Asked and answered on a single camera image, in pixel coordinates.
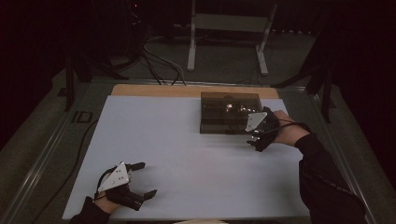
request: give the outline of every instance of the sleeve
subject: sleeve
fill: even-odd
[[[303,153],[300,161],[300,194],[313,224],[366,223],[364,205],[353,194],[332,156],[314,134],[295,144]]]
[[[92,198],[86,197],[81,212],[70,219],[70,224],[106,224],[110,214],[104,212]]]

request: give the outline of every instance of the wire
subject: wire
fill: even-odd
[[[129,22],[128,22],[128,13],[127,13],[127,7],[125,6],[125,0],[124,1],[122,1],[122,9],[123,9],[123,14],[124,14],[124,18],[125,18],[125,28],[126,28],[126,33],[127,34],[129,34]],[[127,35],[126,36],[126,41],[127,41],[127,43],[126,43],[126,48],[125,48],[125,51],[124,51],[124,55],[127,55],[128,54],[128,52],[129,52],[129,47],[130,47],[130,45],[131,45],[131,40],[130,40],[130,37],[129,37],[129,35]]]
[[[340,193],[346,194],[347,196],[349,196],[349,197],[351,197],[353,200],[355,200],[355,201],[358,203],[359,207],[361,208],[361,211],[362,211],[363,213],[365,213],[366,209],[365,209],[365,206],[364,206],[363,202],[361,201],[361,199],[360,199],[355,193],[353,193],[353,192],[350,191],[349,189],[344,189],[343,187],[338,186],[336,183],[332,182],[332,181],[329,180],[329,179],[326,179],[326,178],[323,177],[322,175],[317,175],[317,174],[312,173],[312,172],[311,172],[311,174],[308,174],[308,173],[306,172],[306,169],[303,170],[303,176],[306,177],[306,178],[308,178],[308,179],[313,179],[313,180],[320,181],[320,182],[322,182],[323,184],[327,185],[328,187],[330,187],[330,188],[332,188],[332,189],[335,189],[336,191],[338,191],[338,192],[340,192]]]
[[[97,200],[99,200],[99,199],[103,199],[103,198],[105,198],[106,197],[106,195],[104,195],[104,196],[102,196],[102,197],[99,197],[99,198],[95,198],[95,199],[93,199],[94,201],[97,201]]]
[[[209,30],[206,35],[195,37],[195,39],[205,39],[212,34],[213,34],[213,30]]]
[[[147,65],[145,65],[145,64],[143,64],[143,65],[145,65],[147,68],[148,68],[148,70],[150,71],[150,73],[154,76],[154,78],[157,80],[157,82],[158,82],[158,84],[160,84],[160,85],[167,85],[167,83],[166,83],[166,81],[162,78],[162,77],[160,77],[160,76],[158,76],[157,75],[157,73],[155,72],[155,70],[154,70],[154,68],[152,67],[152,65],[151,65],[151,63],[149,62],[149,58],[144,54],[144,53],[142,53],[142,57],[143,57],[143,59],[146,61],[146,63],[147,63]]]
[[[129,60],[126,63],[119,63],[119,64],[112,65],[111,68],[121,72],[121,71],[125,71],[126,69],[134,66],[136,63],[137,63],[137,59],[136,60]]]
[[[301,123],[301,122],[294,122],[294,121],[290,121],[290,120],[286,120],[286,119],[279,119],[279,120],[288,121],[289,123],[288,123],[288,124],[284,124],[284,125],[282,125],[282,126],[279,126],[279,127],[277,127],[277,128],[274,128],[274,129],[272,129],[272,130],[269,130],[269,131],[267,131],[267,132],[260,133],[260,134],[266,134],[266,133],[272,133],[272,132],[275,132],[275,131],[279,131],[279,130],[281,130],[281,129],[283,129],[283,128],[286,128],[286,127],[289,127],[289,126],[291,126],[291,125],[298,125],[298,126],[302,127],[303,129],[305,129],[306,131],[312,133],[311,130],[309,129],[309,127],[308,127],[306,124],[304,124],[304,123]]]
[[[186,82],[185,82],[185,80],[184,80],[184,70],[183,70],[183,68],[182,68],[180,65],[178,65],[177,63],[174,63],[174,62],[172,62],[172,61],[170,61],[170,60],[167,60],[167,59],[165,59],[165,58],[163,58],[163,57],[160,57],[160,56],[158,56],[158,55],[155,55],[155,54],[151,53],[151,52],[146,48],[146,46],[143,46],[143,50],[144,50],[145,52],[147,52],[149,55],[151,55],[151,56],[153,56],[153,57],[156,57],[156,58],[158,58],[158,59],[160,59],[160,60],[163,60],[164,62],[166,62],[167,64],[169,64],[169,66],[170,66],[171,68],[173,68],[173,69],[177,72],[177,77],[176,77],[175,80],[172,82],[172,85],[174,85],[174,84],[176,83],[176,81],[178,80],[178,78],[180,77],[180,78],[181,78],[181,81],[183,82],[183,84],[184,84],[185,86],[187,86],[187,84],[186,84]]]
[[[94,14],[94,17],[95,17],[95,19],[96,19],[96,22],[97,22],[99,25],[101,25],[102,22],[101,22],[101,19],[100,19],[100,17],[99,17],[99,12],[98,12],[98,9],[97,9],[97,6],[96,6],[94,0],[91,0],[91,5],[92,5],[92,10],[93,10],[93,14]],[[100,30],[100,31],[99,31],[100,36],[102,37],[102,39],[105,39],[105,34],[104,34],[103,30],[102,30],[102,26],[100,26],[100,29],[99,29],[99,30]]]
[[[222,14],[223,0],[220,1],[219,14]]]
[[[117,168],[117,166],[116,166],[116,167],[113,167],[113,168],[110,168],[110,169],[106,170],[106,171],[100,176],[99,181],[98,181],[98,185],[97,185],[97,187],[96,187],[96,192],[95,192],[94,197],[93,197],[95,200],[96,200],[96,199],[101,199],[101,198],[103,198],[103,197],[97,198],[98,195],[99,195],[99,190],[98,190],[98,189],[99,189],[100,185],[102,184],[103,178],[105,178],[106,175],[113,173],[113,171],[114,171],[116,168]]]
[[[271,44],[272,44],[272,42],[274,41],[274,39],[275,39],[275,38],[274,38],[274,36],[272,35],[271,39],[269,38],[269,41],[267,41],[267,44],[265,45],[265,46],[269,46],[269,47],[267,47],[266,49],[264,49],[264,51],[269,50],[269,54],[268,54],[267,56],[265,56],[265,57],[263,58],[263,61],[261,62],[262,56],[264,55],[264,54],[262,53],[262,56],[260,56],[260,58],[258,58],[257,64],[255,64],[254,68],[250,71],[250,73],[249,73],[249,75],[248,75],[249,77],[244,78],[244,79],[242,79],[242,80],[240,80],[240,81],[237,81],[237,82],[236,82],[236,85],[238,85],[238,84],[240,84],[240,83],[243,83],[244,81],[247,81],[247,80],[248,80],[248,81],[249,81],[248,85],[251,86],[252,76],[253,76],[254,71],[257,71],[257,70],[260,68],[260,64],[261,64],[261,63],[267,63],[267,62],[269,62],[270,59],[271,59],[271,57],[272,57],[272,55],[273,55],[273,49],[271,48]],[[259,80],[259,74],[260,74],[260,72],[256,73],[256,82],[257,82],[260,86],[263,86],[264,84],[261,83],[260,80]]]
[[[162,63],[162,62],[156,61],[156,60],[154,60],[154,59],[150,59],[150,58],[148,58],[148,59],[149,59],[150,61],[154,62],[154,63],[159,63],[159,64],[162,64],[162,65],[167,66],[167,67],[169,67],[169,68],[172,68],[173,70],[175,70],[175,71],[177,72],[177,78],[178,78],[179,73],[178,73],[177,69],[176,69],[174,66],[169,65],[168,63]],[[171,85],[174,85],[174,84],[175,84],[175,82],[177,81],[177,78],[175,78],[175,80],[172,82]]]
[[[293,123],[294,121],[291,121],[291,120],[288,120],[288,119],[278,119],[279,121],[286,121],[286,122],[289,122],[289,123]]]
[[[31,224],[34,224],[37,222],[38,218],[43,214],[43,212],[48,208],[48,206],[50,205],[50,203],[52,203],[52,201],[55,199],[56,196],[58,196],[59,192],[61,192],[61,190],[64,188],[64,186],[66,185],[66,183],[69,181],[70,177],[73,175],[73,173],[76,171],[77,166],[78,166],[78,161],[79,158],[81,156],[81,151],[82,151],[82,146],[85,140],[85,137],[87,136],[89,130],[91,129],[91,127],[93,127],[94,124],[96,124],[98,122],[99,119],[97,119],[96,121],[92,122],[90,124],[90,126],[87,128],[87,130],[85,131],[84,135],[82,136],[81,142],[79,143],[79,148],[78,148],[78,154],[76,157],[76,161],[75,164],[73,165],[72,170],[70,171],[69,175],[67,176],[66,180],[62,183],[62,185],[58,188],[58,190],[56,190],[56,192],[52,195],[52,197],[47,201],[47,203],[44,205],[44,207],[40,210],[40,212],[38,212],[38,214],[35,216],[35,219],[33,219],[33,221],[31,222]]]

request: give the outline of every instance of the black cable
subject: black cable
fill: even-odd
[[[111,169],[108,169],[108,170],[106,170],[101,176],[100,176],[100,178],[99,178],[99,181],[98,181],[98,185],[97,185],[97,187],[96,187],[96,192],[95,192],[95,195],[94,195],[94,199],[96,200],[97,199],[97,196],[99,195],[99,187],[100,187],[100,185],[102,184],[102,180],[103,180],[103,178],[105,178],[105,175],[108,175],[108,174],[111,174],[111,173],[113,173],[113,171],[115,170],[117,168],[117,166],[116,167],[113,167],[113,168],[111,168]]]
[[[105,197],[106,197],[106,195],[104,195],[104,196],[102,196],[102,197],[99,197],[99,198],[94,198],[93,200],[96,201],[96,200],[99,200],[99,199],[103,199],[103,198],[105,198]]]
[[[323,177],[322,175],[308,174],[305,171],[303,171],[303,176],[308,178],[308,179],[317,180],[319,182],[322,182],[323,184],[327,185],[328,187],[333,188],[336,191],[351,197],[353,200],[355,200],[358,203],[358,205],[361,208],[361,210],[363,211],[363,213],[365,213],[366,209],[365,209],[365,206],[364,206],[363,202],[361,201],[361,199],[355,193],[353,193],[349,189],[345,189],[343,187],[338,186],[336,183],[334,183],[331,180]]]
[[[208,44],[208,45],[221,44],[223,46],[230,46],[230,45],[235,44],[240,41],[249,40],[249,39],[251,39],[252,36],[254,36],[253,33],[242,33],[242,35],[243,36],[231,37],[231,36],[227,36],[227,33],[224,31],[213,31],[209,35],[204,35],[203,37],[197,37],[196,39],[205,41],[206,44]]]
[[[124,19],[125,19],[126,33],[129,34],[129,26],[131,24],[130,24],[130,20],[128,19],[128,9],[127,9],[128,7],[125,6],[125,5],[126,5],[126,3],[125,3],[125,0],[124,0],[124,1],[122,1],[122,12],[124,14]],[[126,40],[126,49],[124,51],[124,55],[128,54],[129,48],[130,48],[130,45],[131,45],[131,40],[130,40],[130,37],[128,35],[127,35],[126,39],[127,39]]]
[[[82,151],[82,146],[85,140],[85,137],[88,134],[88,131],[91,129],[91,127],[93,127],[94,124],[96,124],[98,122],[98,120],[92,122],[90,124],[90,126],[87,128],[87,130],[85,131],[84,135],[82,136],[81,142],[79,143],[79,148],[78,148],[78,154],[76,157],[76,161],[75,164],[73,165],[72,170],[70,171],[69,175],[67,176],[66,180],[62,183],[62,185],[58,188],[58,190],[56,190],[56,192],[52,195],[52,197],[49,199],[49,201],[44,205],[44,207],[40,210],[40,212],[38,212],[38,214],[35,216],[35,219],[33,219],[33,221],[31,222],[31,224],[34,224],[37,222],[38,218],[43,214],[43,212],[48,208],[48,206],[50,205],[50,203],[55,199],[56,196],[58,196],[59,192],[61,192],[61,190],[64,188],[64,186],[66,185],[66,183],[69,181],[70,177],[73,175],[73,173],[75,172],[77,166],[78,166],[78,161],[79,161],[79,157],[81,156],[81,151]]]
[[[169,65],[169,64],[167,64],[167,63],[162,63],[162,62],[156,61],[156,60],[154,60],[154,59],[150,59],[150,58],[148,58],[148,59],[149,59],[150,61],[154,62],[154,63],[159,63],[159,64],[162,64],[163,66],[167,66],[167,67],[172,68],[173,70],[175,70],[175,67],[172,67],[171,65]]]
[[[147,63],[148,70],[150,73],[154,76],[154,78],[157,80],[158,84],[162,85],[161,81],[163,82],[164,85],[167,85],[165,80],[163,80],[162,77],[158,76],[157,73],[155,72],[154,68],[152,67],[151,63],[149,62],[149,58],[143,53],[142,54],[143,59]]]
[[[290,121],[290,120],[286,120],[286,119],[279,119],[279,120],[287,121],[289,123],[281,125],[281,126],[279,126],[277,128],[274,128],[272,130],[269,130],[269,131],[266,131],[266,132],[260,133],[260,134],[266,134],[266,133],[272,133],[272,132],[275,132],[275,131],[279,131],[279,130],[281,130],[283,128],[286,128],[286,127],[289,127],[291,125],[298,125],[298,126],[302,127],[303,129],[305,129],[306,131],[308,131],[309,133],[312,133],[311,130],[309,129],[309,127],[306,124],[304,124],[304,123],[294,122],[294,121]]]
[[[271,44],[272,44],[273,41],[274,41],[274,37],[271,37],[270,41],[268,41],[267,44],[270,44],[270,46],[271,46]],[[268,56],[264,57],[264,61],[261,62],[261,63],[267,63],[267,62],[269,62],[269,59],[272,57],[273,52],[274,52],[273,49],[272,49],[271,47],[268,47],[268,48],[266,48],[266,49],[264,49],[264,50],[269,50],[269,54],[268,54]],[[248,75],[249,77],[237,81],[237,82],[236,82],[236,85],[238,85],[238,84],[240,84],[240,83],[242,83],[242,82],[248,80],[248,81],[249,81],[248,85],[251,86],[253,73],[254,73],[254,71],[259,70],[259,68],[260,68],[260,64],[261,64],[261,63],[260,63],[260,60],[261,60],[261,58],[258,59],[257,64],[254,66],[254,68],[253,68],[253,69],[251,70],[251,72],[249,73],[249,75]],[[256,82],[257,82],[260,86],[263,86],[264,84],[261,83],[260,80],[259,80],[259,75],[260,75],[260,74],[261,74],[260,72],[256,73]]]
[[[129,61],[126,63],[119,63],[119,64],[111,65],[111,68],[113,68],[115,70],[126,70],[126,69],[134,66],[136,63],[137,63],[137,58],[129,59]]]
[[[145,51],[146,53],[148,53],[149,55],[151,55],[151,56],[153,56],[153,57],[155,57],[155,58],[158,58],[158,59],[160,59],[160,60],[163,60],[164,62],[166,62],[166,63],[168,64],[168,67],[174,69],[174,70],[177,72],[177,77],[175,78],[175,80],[172,82],[171,85],[174,85],[174,84],[177,82],[177,80],[180,78],[181,81],[183,82],[183,84],[184,84],[185,86],[187,86],[187,84],[186,84],[186,82],[185,82],[185,80],[184,80],[184,77],[180,74],[180,72],[178,71],[178,69],[175,67],[174,64],[170,63],[169,61],[165,60],[164,58],[162,58],[162,57],[160,57],[160,56],[158,56],[158,55],[155,55],[155,54],[151,53],[151,52],[146,48],[146,46],[143,47],[143,51]]]

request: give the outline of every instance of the white table surface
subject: white table surface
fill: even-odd
[[[282,100],[262,100],[285,110]],[[101,174],[121,161],[145,162],[130,188],[157,195],[140,211],[118,209],[123,220],[250,219],[309,216],[299,193],[294,147],[256,152],[248,135],[199,134],[201,99],[108,96],[64,210],[79,213]]]

